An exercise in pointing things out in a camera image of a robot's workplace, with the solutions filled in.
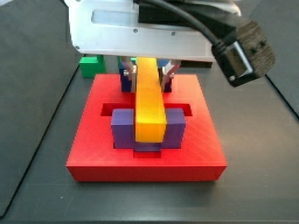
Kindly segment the white silver gripper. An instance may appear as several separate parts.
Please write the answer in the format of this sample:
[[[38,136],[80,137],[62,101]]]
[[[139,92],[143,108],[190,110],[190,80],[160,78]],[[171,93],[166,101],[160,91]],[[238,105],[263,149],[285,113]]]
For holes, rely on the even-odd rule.
[[[174,78],[180,60],[212,62],[211,42],[194,29],[138,22],[134,0],[64,0],[70,9],[71,42],[80,53],[122,56],[131,93],[136,91],[136,65],[127,56],[168,59],[160,85]]]

